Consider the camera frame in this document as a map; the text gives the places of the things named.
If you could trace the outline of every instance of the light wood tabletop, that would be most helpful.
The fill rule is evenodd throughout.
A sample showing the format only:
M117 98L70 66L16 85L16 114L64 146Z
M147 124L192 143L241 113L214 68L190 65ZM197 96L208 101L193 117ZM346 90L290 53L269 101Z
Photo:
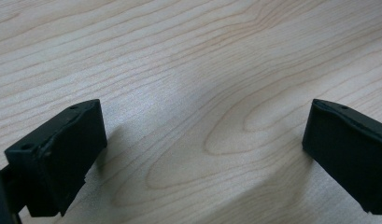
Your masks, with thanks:
M107 149L24 223L382 223L301 144L314 98L382 122L382 0L0 1L0 168L96 98Z

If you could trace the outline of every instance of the wood grain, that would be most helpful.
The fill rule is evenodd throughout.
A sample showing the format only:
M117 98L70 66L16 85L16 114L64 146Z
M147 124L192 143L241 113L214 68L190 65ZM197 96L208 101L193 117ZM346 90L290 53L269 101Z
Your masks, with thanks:
M313 98L382 122L382 0L0 1L0 167L93 98L107 150L24 223L382 223L301 147Z

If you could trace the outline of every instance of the small hole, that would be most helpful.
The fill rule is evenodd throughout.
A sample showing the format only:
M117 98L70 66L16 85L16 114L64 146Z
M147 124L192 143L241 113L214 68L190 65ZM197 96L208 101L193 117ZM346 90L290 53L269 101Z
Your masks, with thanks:
M30 149L33 146L34 146L34 144L27 143L27 144L22 145L21 149L26 150L26 149Z

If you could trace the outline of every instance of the wooden surface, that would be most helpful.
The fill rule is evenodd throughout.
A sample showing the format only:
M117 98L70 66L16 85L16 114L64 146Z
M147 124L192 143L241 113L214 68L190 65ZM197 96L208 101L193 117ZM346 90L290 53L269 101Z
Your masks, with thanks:
M382 223L301 147L313 98L382 122L382 0L0 1L0 167L93 98L107 150L24 223Z

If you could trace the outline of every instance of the black plastic part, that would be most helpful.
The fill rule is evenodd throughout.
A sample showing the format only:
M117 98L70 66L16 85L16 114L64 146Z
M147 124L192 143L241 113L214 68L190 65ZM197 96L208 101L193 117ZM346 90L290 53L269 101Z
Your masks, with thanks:
M303 145L365 212L382 215L382 123L345 105L314 100Z
M99 100L72 105L23 137L5 151L0 217L16 216L25 205L32 217L63 216L106 145Z
M21 223L17 212L12 212L7 199L4 181L0 174L0 224L17 224Z

